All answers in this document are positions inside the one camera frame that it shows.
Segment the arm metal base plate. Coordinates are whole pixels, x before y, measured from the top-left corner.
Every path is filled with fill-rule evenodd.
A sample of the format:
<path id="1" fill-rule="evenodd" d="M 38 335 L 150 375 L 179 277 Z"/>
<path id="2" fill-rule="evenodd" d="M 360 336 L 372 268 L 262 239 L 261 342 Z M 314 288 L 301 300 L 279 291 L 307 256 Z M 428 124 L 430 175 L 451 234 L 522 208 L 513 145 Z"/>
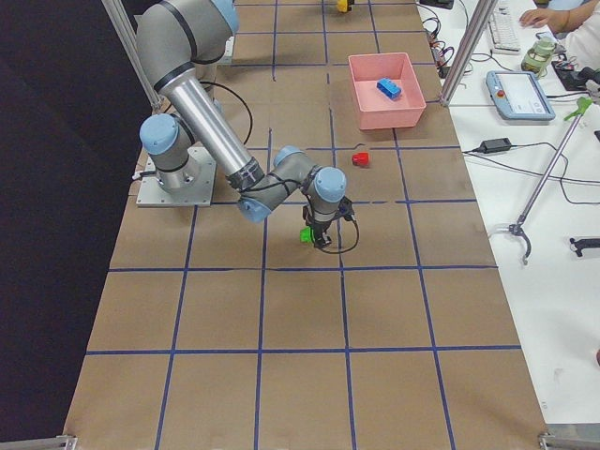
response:
<path id="1" fill-rule="evenodd" d="M 224 53 L 218 61 L 221 65 L 229 65 L 233 61 L 234 42 L 235 37 L 230 37 L 226 41 Z"/>
<path id="2" fill-rule="evenodd" d="M 139 207 L 187 207 L 211 204 L 217 164 L 204 147 L 191 146 L 187 165 L 178 172 L 161 172 L 149 158 L 150 174 L 140 179 L 136 204 Z"/>

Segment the person hand at keyboard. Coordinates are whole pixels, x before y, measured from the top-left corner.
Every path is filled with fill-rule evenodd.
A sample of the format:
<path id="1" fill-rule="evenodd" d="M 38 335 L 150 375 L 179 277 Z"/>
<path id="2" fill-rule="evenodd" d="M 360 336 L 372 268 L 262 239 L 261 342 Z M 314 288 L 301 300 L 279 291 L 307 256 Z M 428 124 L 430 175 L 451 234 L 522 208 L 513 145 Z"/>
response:
<path id="1" fill-rule="evenodd" d="M 537 8 L 525 11 L 519 18 L 522 26 L 540 28 L 548 26 L 552 32 L 561 32 L 568 23 L 570 13 L 567 10 Z"/>

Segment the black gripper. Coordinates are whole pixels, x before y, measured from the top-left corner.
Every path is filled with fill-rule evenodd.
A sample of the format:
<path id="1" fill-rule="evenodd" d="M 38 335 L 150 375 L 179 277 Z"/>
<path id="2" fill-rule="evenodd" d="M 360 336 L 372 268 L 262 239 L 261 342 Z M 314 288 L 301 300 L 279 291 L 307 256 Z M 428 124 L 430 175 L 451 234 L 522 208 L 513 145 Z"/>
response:
<path id="1" fill-rule="evenodd" d="M 318 196 L 307 196 L 303 219 L 309 228 L 309 238 L 315 248 L 328 248 L 332 240 L 327 234 L 332 222 L 344 218 L 354 219 L 353 202 L 343 196 L 339 201 L 328 202 Z"/>

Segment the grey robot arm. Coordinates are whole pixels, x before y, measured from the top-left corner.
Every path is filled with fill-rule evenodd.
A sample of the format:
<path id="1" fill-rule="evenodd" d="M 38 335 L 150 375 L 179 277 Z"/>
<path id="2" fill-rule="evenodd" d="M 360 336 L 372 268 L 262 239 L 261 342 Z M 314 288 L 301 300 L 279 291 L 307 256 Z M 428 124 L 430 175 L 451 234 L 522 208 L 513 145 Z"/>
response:
<path id="1" fill-rule="evenodd" d="M 239 193 L 238 208 L 252 222 L 263 221 L 300 190 L 307 198 L 303 219 L 310 240 L 326 251 L 331 223 L 355 220 L 344 172 L 316 164 L 292 145 L 282 147 L 273 170 L 264 172 L 196 77 L 196 66 L 216 63 L 238 29 L 231 1 L 161 1 L 144 12 L 136 34 L 142 70 L 179 115 L 146 119 L 140 128 L 142 144 L 157 171 L 168 173 L 187 165 L 185 140 L 201 143 Z"/>

